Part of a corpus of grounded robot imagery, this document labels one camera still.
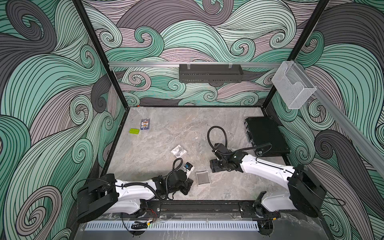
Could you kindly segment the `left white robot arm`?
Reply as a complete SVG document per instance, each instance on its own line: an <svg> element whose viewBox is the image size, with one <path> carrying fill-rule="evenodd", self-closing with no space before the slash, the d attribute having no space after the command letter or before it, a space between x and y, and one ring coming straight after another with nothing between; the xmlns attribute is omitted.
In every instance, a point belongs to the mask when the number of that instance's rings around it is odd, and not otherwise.
<svg viewBox="0 0 384 240"><path fill-rule="evenodd" d="M190 179L194 168L191 163L177 158L166 176L144 182L117 180L114 174L92 179L76 191L77 223L87 223L109 213L141 216L147 211L150 200L172 200L170 195L177 192L186 196L194 182Z"/></svg>

